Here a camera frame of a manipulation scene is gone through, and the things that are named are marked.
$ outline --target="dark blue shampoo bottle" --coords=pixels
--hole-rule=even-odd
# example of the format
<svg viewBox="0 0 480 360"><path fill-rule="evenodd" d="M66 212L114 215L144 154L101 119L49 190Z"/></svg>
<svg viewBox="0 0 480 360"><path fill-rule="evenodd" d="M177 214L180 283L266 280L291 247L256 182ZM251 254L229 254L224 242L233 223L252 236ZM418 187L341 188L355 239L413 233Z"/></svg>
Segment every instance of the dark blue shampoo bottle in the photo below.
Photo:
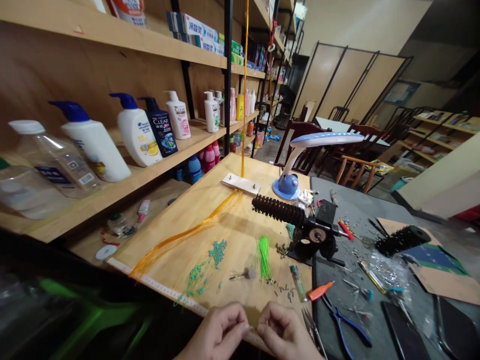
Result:
<svg viewBox="0 0 480 360"><path fill-rule="evenodd" d="M160 110L157 100L151 96L137 97L138 100L145 100L146 115L150 122L151 129L155 135L158 148L161 156L167 156L176 153L179 148L175 142L174 133L172 131L172 123L170 122L170 115L167 111Z"/></svg>

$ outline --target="black machine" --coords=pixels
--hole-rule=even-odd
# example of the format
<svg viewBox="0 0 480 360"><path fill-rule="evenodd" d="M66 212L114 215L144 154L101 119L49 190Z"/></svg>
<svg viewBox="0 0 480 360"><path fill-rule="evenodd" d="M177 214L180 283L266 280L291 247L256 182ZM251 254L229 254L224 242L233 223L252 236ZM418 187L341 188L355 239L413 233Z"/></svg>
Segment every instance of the black machine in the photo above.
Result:
<svg viewBox="0 0 480 360"><path fill-rule="evenodd" d="M295 226L288 249L290 258L312 266L312 258L320 251L320 255L328 261L345 266L343 261L333 258L339 250L335 236L347 238L348 235L335 224L337 207L331 202L323 200L316 213L310 216L306 216L305 210L298 206L271 197L257 195L251 204L252 210L257 213Z"/></svg>

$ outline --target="hand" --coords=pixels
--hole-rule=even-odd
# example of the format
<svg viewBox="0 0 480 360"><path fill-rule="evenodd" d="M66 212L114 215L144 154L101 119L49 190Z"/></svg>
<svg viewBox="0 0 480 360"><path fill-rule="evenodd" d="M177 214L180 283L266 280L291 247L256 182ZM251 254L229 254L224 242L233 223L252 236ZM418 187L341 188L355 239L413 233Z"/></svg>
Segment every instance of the hand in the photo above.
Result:
<svg viewBox="0 0 480 360"><path fill-rule="evenodd" d="M239 302L212 307L176 359L229 359L248 332L247 314Z"/></svg>
<svg viewBox="0 0 480 360"><path fill-rule="evenodd" d="M256 332L277 359L323 359L292 308L269 301L260 314Z"/></svg>

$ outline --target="dark tabletop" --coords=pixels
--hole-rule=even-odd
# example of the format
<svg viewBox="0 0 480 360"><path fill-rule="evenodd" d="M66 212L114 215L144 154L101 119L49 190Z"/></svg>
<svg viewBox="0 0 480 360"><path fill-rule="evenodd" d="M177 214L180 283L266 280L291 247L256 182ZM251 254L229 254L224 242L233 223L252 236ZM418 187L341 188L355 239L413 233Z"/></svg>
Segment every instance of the dark tabletop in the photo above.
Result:
<svg viewBox="0 0 480 360"><path fill-rule="evenodd" d="M319 191L319 195L315 195L313 199L315 204L317 204L317 201L320 199L331 201L330 189L333 189L333 191L336 192L336 199L338 201L335 220L337 220L337 218L348 219L352 226L357 224L354 228L355 232L359 236L370 239L371 241L375 239L375 236L370 230L375 231L375 228L368 222L369 218L374 221L376 221L377 218L384 218L400 223L417 225L413 216L410 215L404 207L396 203L385 201L316 177L310 178L310 187L312 190ZM354 275L347 276L338 266L326 261L317 252L314 267L316 272L313 274L313 288L315 289L320 285L335 280L335 283L327 292L332 305L338 307L344 316L355 321L367 331L372 342L371 348L366 347L362 343L351 327L345 323L341 324L348 348L355 359L398 358L380 305L381 301L388 301L388 298L383 295L369 277L358 268L356 264L357 258L352 254L354 248L360 251L368 264L368 259L370 258L373 248L370 250L364 249L362 242L358 238L355 238L354 241L349 241L345 237L337 237L336 240L338 252L334 257L345 261L346 266L354 271ZM434 299L431 294L424 290L421 283L411 271L409 271L408 276L408 280L416 285L410 283L409 290L412 307L409 308L409 311L414 322L422 329L426 317L434 319ZM355 298L352 295L353 290L345 284L342 279L354 279L357 285L373 291L372 301L367 302L363 298L356 300L356 304L358 304L357 309L363 307L363 311L373 315L369 322L363 321L362 323L356 314L344 309L352 308ZM479 306L451 299L448 301L474 321L480 319ZM315 317L320 338L328 358L344 359L345 355L342 351L341 340L336 332L336 326L330 317L327 307L321 299L316 300L313 307L313 316ZM448 359L426 336L423 335L422 337L431 359Z"/></svg>

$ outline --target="blue lamp base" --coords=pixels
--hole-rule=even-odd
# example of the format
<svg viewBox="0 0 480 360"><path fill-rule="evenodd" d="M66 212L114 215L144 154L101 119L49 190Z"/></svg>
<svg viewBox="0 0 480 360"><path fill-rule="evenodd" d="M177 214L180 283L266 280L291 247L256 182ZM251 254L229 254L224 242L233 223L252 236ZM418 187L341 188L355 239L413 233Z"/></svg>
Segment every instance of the blue lamp base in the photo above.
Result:
<svg viewBox="0 0 480 360"><path fill-rule="evenodd" d="M273 192L284 200L294 201L300 196L299 179L292 174L280 176L271 187Z"/></svg>

